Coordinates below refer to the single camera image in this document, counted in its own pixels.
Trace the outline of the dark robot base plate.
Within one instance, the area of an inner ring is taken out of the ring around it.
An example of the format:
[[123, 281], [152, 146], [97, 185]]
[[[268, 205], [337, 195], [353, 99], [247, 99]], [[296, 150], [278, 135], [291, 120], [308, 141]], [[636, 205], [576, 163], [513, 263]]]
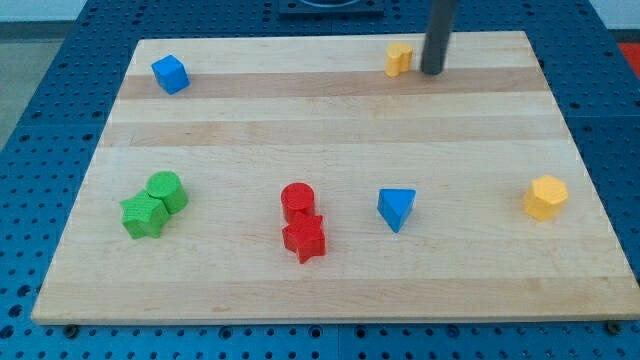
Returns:
[[383, 15], [384, 0], [277, 0], [280, 17]]

